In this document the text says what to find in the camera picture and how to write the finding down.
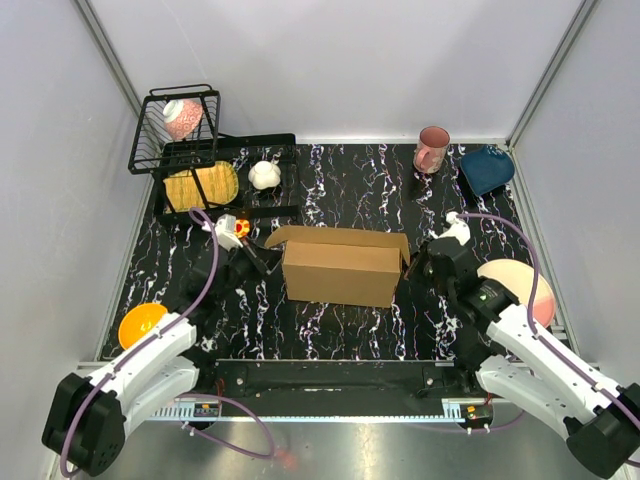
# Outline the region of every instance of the yellow bowl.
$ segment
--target yellow bowl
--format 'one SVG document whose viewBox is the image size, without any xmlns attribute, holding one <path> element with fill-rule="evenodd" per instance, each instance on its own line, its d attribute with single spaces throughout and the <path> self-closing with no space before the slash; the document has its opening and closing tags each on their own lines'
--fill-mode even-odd
<svg viewBox="0 0 640 480">
<path fill-rule="evenodd" d="M 118 328 L 118 341 L 122 348 L 126 350 L 144 337 L 167 312 L 167 307 L 159 303 L 141 303 L 130 310 Z"/>
</svg>

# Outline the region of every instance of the gray floor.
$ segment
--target gray floor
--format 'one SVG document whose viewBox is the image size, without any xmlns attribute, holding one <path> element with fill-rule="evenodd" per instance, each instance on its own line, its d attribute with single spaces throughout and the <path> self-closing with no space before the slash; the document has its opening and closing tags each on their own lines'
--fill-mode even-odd
<svg viewBox="0 0 640 480">
<path fill-rule="evenodd" d="M 496 424 L 515 410 L 502 406 Z M 518 479 L 587 480 L 564 442 L 533 417 L 485 435 L 442 434 L 419 425 L 271 424 L 280 449 L 270 462 L 250 460 L 172 424 L 143 424 L 100 480 L 139 479 Z M 264 448 L 251 424 L 220 424 L 220 437 Z"/>
</svg>

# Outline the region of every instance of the brown cardboard box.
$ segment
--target brown cardboard box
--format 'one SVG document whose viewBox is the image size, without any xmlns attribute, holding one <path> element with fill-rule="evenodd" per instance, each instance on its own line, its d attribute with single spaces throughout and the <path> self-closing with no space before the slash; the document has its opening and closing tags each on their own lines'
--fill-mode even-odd
<svg viewBox="0 0 640 480">
<path fill-rule="evenodd" d="M 404 233 L 288 225 L 265 246 L 282 242 L 290 300 L 390 307 L 402 261 L 409 263 Z"/>
</svg>

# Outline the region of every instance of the pink patterned bowl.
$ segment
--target pink patterned bowl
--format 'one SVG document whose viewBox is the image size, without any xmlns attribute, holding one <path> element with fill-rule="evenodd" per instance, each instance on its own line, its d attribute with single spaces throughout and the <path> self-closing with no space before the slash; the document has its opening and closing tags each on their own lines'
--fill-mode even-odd
<svg viewBox="0 0 640 480">
<path fill-rule="evenodd" d="M 182 140 L 193 132 L 202 118 L 202 105 L 193 100 L 171 100 L 162 110 L 171 138 Z"/>
</svg>

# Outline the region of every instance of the pink mug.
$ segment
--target pink mug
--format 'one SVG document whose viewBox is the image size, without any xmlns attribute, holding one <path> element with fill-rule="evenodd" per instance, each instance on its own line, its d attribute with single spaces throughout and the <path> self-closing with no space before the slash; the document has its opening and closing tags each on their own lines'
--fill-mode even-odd
<svg viewBox="0 0 640 480">
<path fill-rule="evenodd" d="M 440 127 L 423 128 L 413 166 L 422 173 L 436 173 L 442 166 L 449 147 L 449 133 Z"/>
</svg>

